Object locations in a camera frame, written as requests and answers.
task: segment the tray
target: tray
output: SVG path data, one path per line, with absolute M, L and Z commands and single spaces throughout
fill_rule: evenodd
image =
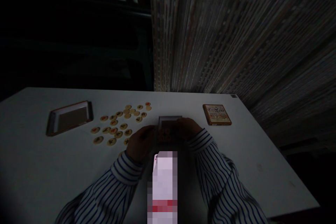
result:
M 89 101 L 62 107 L 50 112 L 46 135 L 53 137 L 92 120 L 92 104 Z

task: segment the hand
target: hand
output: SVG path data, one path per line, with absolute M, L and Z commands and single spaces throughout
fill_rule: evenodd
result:
M 191 118 L 179 118 L 176 124 L 173 126 L 173 133 L 177 138 L 182 138 L 184 140 L 189 140 L 193 136 L 197 135 L 202 131 L 201 128 L 193 119 Z
M 142 127 L 129 139 L 126 154 L 135 162 L 141 162 L 146 156 L 155 132 L 155 126 Z

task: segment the striped curtain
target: striped curtain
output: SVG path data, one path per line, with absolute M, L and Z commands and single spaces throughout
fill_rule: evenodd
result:
M 151 0 L 154 89 L 235 93 L 277 146 L 336 137 L 336 0 Z

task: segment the striped shirt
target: striped shirt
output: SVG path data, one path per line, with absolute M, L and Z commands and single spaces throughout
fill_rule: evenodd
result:
M 203 129 L 188 141 L 210 223 L 268 223 L 238 178 L 233 162 Z M 124 152 L 95 183 L 70 201 L 56 223 L 122 223 L 143 166 Z

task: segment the white table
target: white table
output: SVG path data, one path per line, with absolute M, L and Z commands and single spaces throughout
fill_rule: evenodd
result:
M 92 102 L 94 121 L 47 137 L 49 112 L 83 100 Z M 241 181 L 267 217 L 319 206 L 239 98 L 228 94 L 26 88 L 0 104 L 1 193 L 8 200 L 9 213 L 20 222 L 53 222 L 62 207 L 125 150 L 120 140 L 113 147 L 107 146 L 106 137 L 100 145 L 92 143 L 90 129 L 108 125 L 99 117 L 122 111 L 128 104 L 136 107 L 145 102 L 151 102 L 153 109 L 141 123 L 132 116 L 129 120 L 122 117 L 118 125 L 127 121 L 136 132 L 142 126 L 157 125 L 163 115 L 193 118 L 235 162 Z M 223 104 L 232 125 L 208 126 L 203 104 Z M 136 217 L 137 206 L 146 205 L 142 201 L 147 197 L 146 187 L 143 178 L 125 222 Z M 198 190 L 196 187 L 197 183 L 190 184 L 193 190 Z

